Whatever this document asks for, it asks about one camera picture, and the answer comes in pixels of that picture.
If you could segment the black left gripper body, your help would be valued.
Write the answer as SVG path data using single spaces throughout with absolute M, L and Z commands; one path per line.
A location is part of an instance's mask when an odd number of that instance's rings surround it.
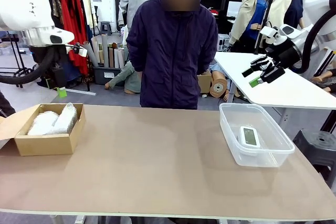
M 30 46 L 33 60 L 38 64 L 38 68 L 48 69 L 54 64 L 64 62 L 68 56 L 65 45 L 51 45 L 46 47 Z

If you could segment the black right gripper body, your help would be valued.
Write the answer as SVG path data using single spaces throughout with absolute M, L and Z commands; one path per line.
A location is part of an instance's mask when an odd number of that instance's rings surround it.
M 267 47 L 266 55 L 272 59 L 275 66 L 292 66 L 300 61 L 301 52 L 292 42 L 283 42 Z

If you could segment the bubble-wrapped clock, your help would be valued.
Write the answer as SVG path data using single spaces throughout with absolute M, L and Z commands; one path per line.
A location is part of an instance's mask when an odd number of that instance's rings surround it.
M 46 135 L 54 127 L 59 115 L 53 111 L 40 113 L 34 119 L 27 135 Z
M 70 134 L 78 119 L 76 107 L 67 103 L 56 120 L 52 132 L 54 134 Z

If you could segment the white unwrapped digital clock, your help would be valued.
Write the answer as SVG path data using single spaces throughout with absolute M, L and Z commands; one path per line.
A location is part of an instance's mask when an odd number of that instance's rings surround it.
M 255 128 L 241 126 L 238 135 L 239 143 L 246 148 L 260 148 L 260 140 Z

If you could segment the long metal bar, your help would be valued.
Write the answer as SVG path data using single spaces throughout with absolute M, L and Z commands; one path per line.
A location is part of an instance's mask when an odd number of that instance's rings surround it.
M 96 96 L 96 95 L 97 95 L 97 93 L 95 93 L 95 92 L 90 92 L 90 91 L 82 91 L 82 90 L 67 89 L 67 88 L 65 88 L 65 90 L 66 90 L 67 92 L 77 93 L 77 94 L 84 94 L 84 95 L 91 95 L 91 96 Z

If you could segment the white work table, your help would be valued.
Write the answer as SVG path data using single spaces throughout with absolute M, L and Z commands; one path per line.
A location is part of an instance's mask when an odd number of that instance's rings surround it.
M 242 73 L 257 58 L 254 54 L 232 52 L 217 52 L 215 55 L 217 63 L 250 103 L 279 108 L 336 110 L 336 97 L 289 69 L 270 84 L 251 87 L 249 83 L 261 72 L 253 72 L 246 78 Z

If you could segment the leaning grey tube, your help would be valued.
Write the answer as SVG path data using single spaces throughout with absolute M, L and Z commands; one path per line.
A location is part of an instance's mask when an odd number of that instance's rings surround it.
M 93 49 L 92 49 L 92 46 L 91 46 L 91 44 L 89 43 L 89 41 L 85 41 L 85 42 L 83 43 L 82 46 L 84 47 L 84 49 L 87 50 L 87 54 L 88 54 L 88 56 L 89 56 L 89 58 L 90 58 L 90 60 L 91 60 L 91 62 L 92 62 L 92 65 L 93 65 L 94 67 L 98 67 L 99 64 L 98 64 L 98 61 L 97 61 L 97 57 L 96 57 L 96 55 L 94 54 Z

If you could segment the beige cardboard tube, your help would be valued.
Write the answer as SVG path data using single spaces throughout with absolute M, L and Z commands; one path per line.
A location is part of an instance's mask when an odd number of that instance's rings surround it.
M 98 43 L 98 40 L 97 40 L 96 36 L 92 37 L 91 43 L 92 43 L 93 52 L 94 52 L 94 55 L 97 59 L 97 62 L 101 63 L 100 54 L 99 54 L 99 51 L 100 51 L 99 50 L 99 43 Z

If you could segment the black metal stand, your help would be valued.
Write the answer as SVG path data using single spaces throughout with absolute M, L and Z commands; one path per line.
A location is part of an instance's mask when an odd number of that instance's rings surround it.
M 0 49 L 4 48 L 5 44 L 9 43 L 15 59 L 15 67 L 0 67 L 0 74 L 10 77 L 23 77 L 33 71 L 32 68 L 26 67 L 23 61 L 23 55 L 26 51 L 19 48 L 19 37 L 15 34 L 9 34 L 0 37 Z

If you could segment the black garment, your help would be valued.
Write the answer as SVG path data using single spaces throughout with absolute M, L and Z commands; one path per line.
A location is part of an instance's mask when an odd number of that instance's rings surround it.
M 63 21 L 62 21 L 62 11 L 61 11 L 61 3 L 60 0 L 49 0 L 50 8 L 51 8 L 51 17 L 54 21 L 55 27 L 63 29 Z

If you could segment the red dress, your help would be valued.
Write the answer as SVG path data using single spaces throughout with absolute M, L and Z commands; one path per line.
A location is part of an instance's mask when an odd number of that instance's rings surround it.
M 80 43 L 83 45 L 87 40 L 87 28 L 80 0 L 60 0 L 60 3 L 64 30 L 72 32 L 75 37 L 70 44 L 75 45 L 76 43 Z M 86 57 L 80 56 L 71 50 L 69 51 L 69 58 L 81 74 L 88 74 Z

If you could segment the white computer tower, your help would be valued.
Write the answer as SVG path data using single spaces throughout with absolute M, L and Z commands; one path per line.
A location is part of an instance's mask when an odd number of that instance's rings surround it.
M 229 51 L 230 47 L 229 39 L 230 36 L 228 34 L 218 34 L 217 51 L 219 52 Z

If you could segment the light blue cloth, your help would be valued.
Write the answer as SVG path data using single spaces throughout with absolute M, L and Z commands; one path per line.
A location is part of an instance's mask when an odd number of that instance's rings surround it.
M 222 67 L 221 67 L 218 63 L 216 63 L 216 64 L 214 64 L 214 65 L 211 65 L 211 66 L 210 66 L 210 70 L 211 70 L 211 72 L 213 72 L 213 71 L 218 71 L 218 72 L 220 72 L 220 73 L 222 73 L 222 74 L 225 73 L 224 70 L 222 69 Z

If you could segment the black storage crate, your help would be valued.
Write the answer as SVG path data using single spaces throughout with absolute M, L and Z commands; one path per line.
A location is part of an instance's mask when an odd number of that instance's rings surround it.
M 93 67 L 95 84 L 105 85 L 120 73 L 120 68 Z

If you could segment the upright grey tube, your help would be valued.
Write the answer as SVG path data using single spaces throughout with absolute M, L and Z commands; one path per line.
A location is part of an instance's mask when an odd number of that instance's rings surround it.
M 102 49 L 103 49 L 103 64 L 105 68 L 108 68 L 109 67 L 108 36 L 106 34 L 102 34 L 101 39 L 102 39 Z

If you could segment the black stand pole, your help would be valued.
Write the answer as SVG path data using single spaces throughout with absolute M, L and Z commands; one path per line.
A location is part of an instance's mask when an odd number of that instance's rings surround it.
M 270 8 L 271 8 L 271 5 L 272 5 L 273 1 L 274 0 L 267 0 L 268 7 L 267 7 L 267 9 L 265 11 L 261 28 L 264 28 L 265 25 L 266 25 L 266 22 L 268 20 L 268 15 L 269 15 L 269 12 L 270 12 Z M 261 31 L 259 31 L 259 34 L 258 34 L 258 37 L 257 37 L 257 41 L 256 41 L 256 44 L 255 44 L 255 51 L 254 51 L 255 55 L 257 55 L 258 52 L 259 52 L 259 46 L 260 46 L 260 43 L 261 43 L 261 39 L 262 39 L 262 34 L 261 34 Z

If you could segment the brown cardboard roll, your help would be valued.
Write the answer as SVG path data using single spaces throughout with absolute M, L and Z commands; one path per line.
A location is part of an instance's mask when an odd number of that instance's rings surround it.
M 212 80 L 209 93 L 215 98 L 222 97 L 227 91 L 227 80 L 223 73 L 212 71 Z

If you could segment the grey plastic stool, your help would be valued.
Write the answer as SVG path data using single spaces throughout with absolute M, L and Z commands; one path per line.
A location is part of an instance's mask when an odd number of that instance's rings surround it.
M 108 22 L 108 21 L 101 21 L 100 22 L 100 34 L 111 36 L 112 30 L 111 30 L 110 22 Z

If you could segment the cream garment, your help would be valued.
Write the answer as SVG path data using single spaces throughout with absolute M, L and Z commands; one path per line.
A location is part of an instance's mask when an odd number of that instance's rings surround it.
M 95 8 L 93 0 L 82 0 L 84 5 L 84 11 L 86 15 L 87 24 L 91 29 L 96 25 Z

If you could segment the brown cardboard carton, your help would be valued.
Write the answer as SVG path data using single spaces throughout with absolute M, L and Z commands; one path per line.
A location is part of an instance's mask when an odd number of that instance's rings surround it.
M 198 75 L 197 78 L 198 78 L 198 85 L 200 88 L 200 93 L 208 94 L 210 87 L 211 87 L 211 82 L 212 82 L 211 72 L 207 70 L 203 74 Z

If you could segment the white monitor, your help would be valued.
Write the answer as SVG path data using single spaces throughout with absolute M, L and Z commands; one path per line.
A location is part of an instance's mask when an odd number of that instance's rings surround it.
M 229 1 L 227 9 L 227 17 L 237 17 L 241 2 Z

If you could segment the lying mannequin green sleeve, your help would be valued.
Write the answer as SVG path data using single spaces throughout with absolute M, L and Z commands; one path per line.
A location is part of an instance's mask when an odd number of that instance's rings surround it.
M 120 82 L 124 82 L 124 92 L 127 94 L 138 94 L 141 91 L 141 79 L 130 61 L 104 87 L 106 90 L 113 89 Z

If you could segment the open brown cardboard box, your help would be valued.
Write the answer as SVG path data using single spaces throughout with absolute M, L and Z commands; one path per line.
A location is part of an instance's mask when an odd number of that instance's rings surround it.
M 86 122 L 82 103 L 75 103 L 78 120 L 70 133 L 52 135 L 28 135 L 35 117 L 46 111 L 61 113 L 64 103 L 38 104 L 25 110 L 0 118 L 0 141 L 14 139 L 21 156 L 73 154 Z

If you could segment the black plastic stool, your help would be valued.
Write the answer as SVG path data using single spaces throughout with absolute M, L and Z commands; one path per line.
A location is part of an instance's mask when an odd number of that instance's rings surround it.
M 336 136 L 324 131 L 300 130 L 293 143 L 331 188 L 336 179 Z

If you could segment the clear plastic bin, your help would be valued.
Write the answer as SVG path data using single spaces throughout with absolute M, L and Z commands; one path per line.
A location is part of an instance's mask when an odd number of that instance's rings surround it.
M 231 154 L 240 166 L 280 167 L 295 152 L 295 145 L 267 111 L 256 104 L 222 103 L 220 126 Z M 260 148 L 246 148 L 238 141 L 241 126 L 253 127 Z

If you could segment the person in purple jacket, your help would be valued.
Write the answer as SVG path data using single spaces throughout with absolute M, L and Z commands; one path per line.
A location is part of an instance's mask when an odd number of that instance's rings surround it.
M 141 79 L 144 108 L 195 110 L 198 76 L 217 51 L 214 15 L 201 0 L 148 0 L 127 37 L 129 60 Z

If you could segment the black metal post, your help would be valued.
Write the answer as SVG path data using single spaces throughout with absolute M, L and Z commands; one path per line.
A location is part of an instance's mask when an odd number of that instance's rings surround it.
M 333 133 L 335 129 L 336 129 L 336 110 L 332 110 L 320 130 L 324 132 Z

